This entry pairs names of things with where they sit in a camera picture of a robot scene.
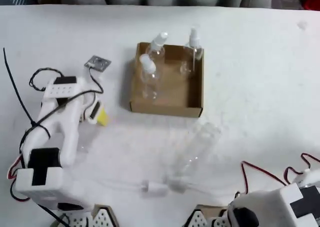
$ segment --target black panel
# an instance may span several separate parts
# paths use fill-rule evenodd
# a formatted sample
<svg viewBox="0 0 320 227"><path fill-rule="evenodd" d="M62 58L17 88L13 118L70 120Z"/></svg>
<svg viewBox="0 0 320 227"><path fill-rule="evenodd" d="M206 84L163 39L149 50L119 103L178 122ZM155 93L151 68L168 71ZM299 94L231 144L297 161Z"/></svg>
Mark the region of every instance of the black panel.
<svg viewBox="0 0 320 227"><path fill-rule="evenodd" d="M58 203L58 209L61 211L80 211L84 208L80 205L73 203Z"/></svg>
<svg viewBox="0 0 320 227"><path fill-rule="evenodd" d="M233 214L239 227L258 227L259 220L256 214L248 208L235 208Z"/></svg>
<svg viewBox="0 0 320 227"><path fill-rule="evenodd" d="M60 85L60 84L75 84L75 83L77 83L77 77L65 76L65 77L57 77L53 84Z"/></svg>
<svg viewBox="0 0 320 227"><path fill-rule="evenodd" d="M320 194L317 187L301 188L302 199L291 203L291 208L297 218L313 214L315 219L320 218Z"/></svg>
<svg viewBox="0 0 320 227"><path fill-rule="evenodd" d="M31 151L28 169L33 169L32 185L44 186L49 167L61 167L58 148L35 148Z"/></svg>
<svg viewBox="0 0 320 227"><path fill-rule="evenodd" d="M90 114L90 118L91 119L94 119L95 118L95 116L96 116L96 114L97 114L97 112L98 112L98 110L99 110L99 108L100 108L100 102L98 101L96 104L95 104L95 107L93 108L93 111L92 111L92 113Z"/></svg>
<svg viewBox="0 0 320 227"><path fill-rule="evenodd" d="M67 102L68 98L57 98L56 101L58 102L58 105L61 106L65 102Z"/></svg>

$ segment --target red wire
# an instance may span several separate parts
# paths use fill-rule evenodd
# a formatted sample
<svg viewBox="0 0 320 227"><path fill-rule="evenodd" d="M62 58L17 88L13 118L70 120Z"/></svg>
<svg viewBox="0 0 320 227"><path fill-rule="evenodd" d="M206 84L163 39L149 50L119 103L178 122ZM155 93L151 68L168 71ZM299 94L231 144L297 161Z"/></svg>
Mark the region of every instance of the red wire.
<svg viewBox="0 0 320 227"><path fill-rule="evenodd" d="M277 176L275 176L274 174L264 170L263 168L260 168L252 163L249 163L247 161L242 161L241 162L241 169L242 169L242 174L243 174L243 178L244 178L244 185L245 185L245 194L248 194L249 193L249 185L248 185L248 178L247 178L247 174L246 174L246 171L245 171L245 165L257 170L257 171L260 171L266 175L268 175L269 177L273 178L274 180L278 181L279 183L283 184L284 186L287 186L285 182L283 182L281 179L279 179Z"/></svg>
<svg viewBox="0 0 320 227"><path fill-rule="evenodd" d="M12 174L12 171L13 171L14 167L16 167L19 164L20 161L21 161L21 155L19 156L19 158L16 159L16 161L13 163L13 165L10 167L10 169L8 171L7 178L9 180L15 179L17 177L17 175Z"/></svg>
<svg viewBox="0 0 320 227"><path fill-rule="evenodd" d="M311 163L306 159L305 156L308 156L309 158L313 159L314 161L317 161L317 162L320 163L320 159L312 156L312 155L309 154L309 153L302 153L302 154L301 154L301 159L308 165L308 169L311 168Z"/></svg>
<svg viewBox="0 0 320 227"><path fill-rule="evenodd" d="M302 175L302 172L296 171L294 168L292 168L291 166L287 167L283 173L283 178L285 180L285 182L287 182L288 185L290 185L290 181L288 180L288 172L292 171L293 173L295 173L296 175Z"/></svg>

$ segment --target white table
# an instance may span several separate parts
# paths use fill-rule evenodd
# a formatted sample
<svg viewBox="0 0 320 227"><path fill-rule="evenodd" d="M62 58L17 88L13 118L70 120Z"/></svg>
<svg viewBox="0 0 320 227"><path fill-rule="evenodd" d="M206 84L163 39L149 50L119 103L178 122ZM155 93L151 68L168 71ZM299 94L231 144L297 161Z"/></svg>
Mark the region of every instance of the white table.
<svg viewBox="0 0 320 227"><path fill-rule="evenodd" d="M110 205L121 226L182 226L196 204L226 205L243 191L240 162L282 176L288 165L304 169L301 152L320 157L320 13L220 7L1 6L0 46L6 47L22 99L36 117L42 94L28 87L38 68L78 74L98 55L112 60L103 101L110 124L100 129L70 173L90 188L96 203ZM204 111L200 119L128 111L130 71L138 42L169 32L183 45L192 24L201 26L205 48ZM52 219L31 201L9 195L5 174L18 153L28 119L4 64L0 68L1 226L49 226ZM35 81L44 85L50 73ZM195 124L211 122L221 138L194 182L211 187L165 198L108 187L108 179L160 181L166 158ZM97 169L103 170L98 175ZM281 187L248 169L251 191Z"/></svg>

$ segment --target metal plate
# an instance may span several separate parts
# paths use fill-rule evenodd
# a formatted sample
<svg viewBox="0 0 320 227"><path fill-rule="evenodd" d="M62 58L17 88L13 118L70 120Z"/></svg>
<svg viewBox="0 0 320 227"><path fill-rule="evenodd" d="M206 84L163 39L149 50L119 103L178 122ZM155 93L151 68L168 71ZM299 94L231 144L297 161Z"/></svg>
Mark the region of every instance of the metal plate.
<svg viewBox="0 0 320 227"><path fill-rule="evenodd" d="M84 64L87 68L92 68L96 71L103 72L111 64L111 61L108 59L101 58L99 56L92 56L91 59Z"/></svg>

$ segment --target lying bottle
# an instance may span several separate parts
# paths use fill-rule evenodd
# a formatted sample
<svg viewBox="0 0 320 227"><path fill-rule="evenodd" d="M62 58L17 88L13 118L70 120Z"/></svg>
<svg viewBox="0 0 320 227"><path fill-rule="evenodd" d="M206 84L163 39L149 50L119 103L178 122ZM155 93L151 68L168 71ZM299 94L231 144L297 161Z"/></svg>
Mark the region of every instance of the lying bottle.
<svg viewBox="0 0 320 227"><path fill-rule="evenodd" d="M145 99L154 100L158 96L160 74L155 63L148 54L142 54L139 58L142 64L141 81L143 83L142 96Z"/></svg>
<svg viewBox="0 0 320 227"><path fill-rule="evenodd" d="M193 75L196 72L196 62L202 59L202 55L199 31L196 27L192 27L189 42L183 47L180 73L185 76Z"/></svg>
<svg viewBox="0 0 320 227"><path fill-rule="evenodd" d="M164 44L167 41L168 33L161 32L152 40L146 48L145 53L149 55L150 59L156 64L163 64L165 62L165 48Z"/></svg>

